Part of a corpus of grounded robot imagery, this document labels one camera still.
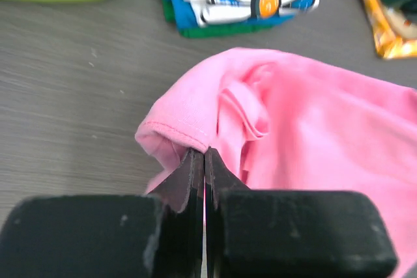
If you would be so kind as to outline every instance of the fabric fold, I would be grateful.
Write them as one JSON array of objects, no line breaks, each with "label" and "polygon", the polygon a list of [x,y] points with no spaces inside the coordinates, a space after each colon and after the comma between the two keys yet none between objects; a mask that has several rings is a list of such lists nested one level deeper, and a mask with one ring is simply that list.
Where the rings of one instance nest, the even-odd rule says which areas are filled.
[{"label": "fabric fold", "polygon": [[417,94],[290,53],[235,48],[185,73],[136,140],[164,167],[218,149],[253,189],[352,190],[386,223],[402,277],[417,260]]}]

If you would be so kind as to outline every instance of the wood grain surface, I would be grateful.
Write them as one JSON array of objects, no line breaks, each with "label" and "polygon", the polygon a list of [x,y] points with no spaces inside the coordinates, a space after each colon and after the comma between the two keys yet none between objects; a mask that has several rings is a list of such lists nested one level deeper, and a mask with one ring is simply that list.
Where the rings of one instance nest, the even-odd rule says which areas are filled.
[{"label": "wood grain surface", "polygon": [[417,86],[417,61],[382,61],[360,0],[321,0],[280,27],[188,40],[160,0],[0,3],[0,223],[22,198],[142,193],[160,166],[134,141],[185,71],[236,46],[297,53]]}]

